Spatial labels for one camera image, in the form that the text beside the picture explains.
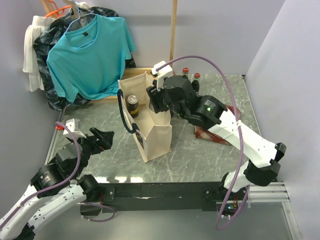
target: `black metal base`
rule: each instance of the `black metal base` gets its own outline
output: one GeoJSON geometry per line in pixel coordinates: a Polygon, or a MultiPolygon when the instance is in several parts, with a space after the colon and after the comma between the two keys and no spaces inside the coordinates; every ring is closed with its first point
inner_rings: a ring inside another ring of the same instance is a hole
{"type": "MultiPolygon", "coordinates": [[[[220,194],[221,182],[172,183],[100,183],[103,204],[117,211],[189,210],[217,211],[217,203],[224,200],[220,194]]],[[[245,189],[233,194],[242,200],[245,189]]]]}

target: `gray wall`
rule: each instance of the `gray wall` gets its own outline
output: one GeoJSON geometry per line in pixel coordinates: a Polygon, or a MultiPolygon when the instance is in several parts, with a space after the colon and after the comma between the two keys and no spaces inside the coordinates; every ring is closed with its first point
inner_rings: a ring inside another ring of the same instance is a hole
{"type": "MultiPolygon", "coordinates": [[[[213,60],[227,74],[246,74],[285,0],[178,0],[174,57],[201,55],[213,60]]],[[[39,0],[28,0],[44,14],[39,0]]],[[[62,0],[55,1],[60,7],[62,0]]],[[[111,8],[128,23],[139,67],[168,60],[172,0],[86,0],[91,6],[111,8]]],[[[200,60],[174,64],[195,73],[214,72],[200,60]]]]}
{"type": "Polygon", "coordinates": [[[58,113],[43,91],[29,92],[22,72],[24,37],[33,10],[26,1],[5,1],[0,14],[0,216],[21,197],[45,162],[58,113]]]}
{"type": "Polygon", "coordinates": [[[283,142],[284,180],[304,239],[319,239],[320,1],[286,0],[245,78],[262,134],[283,142]]]}

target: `teal t-shirt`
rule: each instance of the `teal t-shirt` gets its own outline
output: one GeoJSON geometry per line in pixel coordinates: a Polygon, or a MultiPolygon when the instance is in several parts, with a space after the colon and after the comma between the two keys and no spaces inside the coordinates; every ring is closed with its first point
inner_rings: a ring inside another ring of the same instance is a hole
{"type": "Polygon", "coordinates": [[[124,18],[96,15],[83,28],[66,32],[46,63],[59,97],[73,103],[79,93],[97,100],[117,94],[125,60],[135,51],[124,18]]]}

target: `beige paper bag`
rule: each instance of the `beige paper bag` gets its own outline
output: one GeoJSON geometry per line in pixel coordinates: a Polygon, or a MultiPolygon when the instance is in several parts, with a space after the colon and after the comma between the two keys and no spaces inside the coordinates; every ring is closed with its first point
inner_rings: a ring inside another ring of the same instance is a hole
{"type": "Polygon", "coordinates": [[[124,126],[133,134],[145,163],[171,151],[172,126],[170,125],[170,111],[155,114],[149,108],[150,98],[146,88],[152,86],[152,82],[153,78],[147,73],[118,81],[120,113],[122,108],[126,122],[123,124],[128,125],[124,126]],[[139,115],[135,118],[131,117],[127,109],[126,99],[129,95],[135,95],[138,98],[139,115]]]}

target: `can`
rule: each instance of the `can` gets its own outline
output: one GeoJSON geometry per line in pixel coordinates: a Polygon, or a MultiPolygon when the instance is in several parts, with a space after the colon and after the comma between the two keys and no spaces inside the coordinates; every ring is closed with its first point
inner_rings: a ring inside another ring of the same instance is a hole
{"type": "Polygon", "coordinates": [[[127,98],[129,113],[133,118],[139,115],[139,102],[135,95],[129,95],[127,98]]]}
{"type": "Polygon", "coordinates": [[[184,76],[186,76],[187,79],[189,78],[189,68],[187,67],[182,70],[182,77],[184,76]]]}

